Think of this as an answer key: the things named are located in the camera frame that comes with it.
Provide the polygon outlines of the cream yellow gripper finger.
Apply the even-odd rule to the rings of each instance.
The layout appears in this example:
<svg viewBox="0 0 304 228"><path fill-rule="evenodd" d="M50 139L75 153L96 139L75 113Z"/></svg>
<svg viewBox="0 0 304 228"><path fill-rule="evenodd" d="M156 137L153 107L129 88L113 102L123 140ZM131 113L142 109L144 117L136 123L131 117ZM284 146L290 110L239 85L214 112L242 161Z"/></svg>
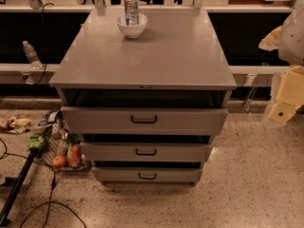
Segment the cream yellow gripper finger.
<svg viewBox="0 0 304 228"><path fill-rule="evenodd" d="M273 29L268 33L258 44L258 47L263 50L272 51L278 49L282 26Z"/></svg>

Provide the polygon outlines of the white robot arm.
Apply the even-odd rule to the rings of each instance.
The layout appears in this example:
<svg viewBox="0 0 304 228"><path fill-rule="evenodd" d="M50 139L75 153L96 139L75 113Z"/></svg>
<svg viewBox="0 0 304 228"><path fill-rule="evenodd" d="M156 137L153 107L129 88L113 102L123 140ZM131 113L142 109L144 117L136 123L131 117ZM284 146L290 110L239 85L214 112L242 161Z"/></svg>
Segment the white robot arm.
<svg viewBox="0 0 304 228"><path fill-rule="evenodd" d="M292 13L282 26L264 37L259 48L277 50L289 68L275 75L271 102L265 110L264 122L272 127L284 125L304 105L304 1L296 0Z"/></svg>

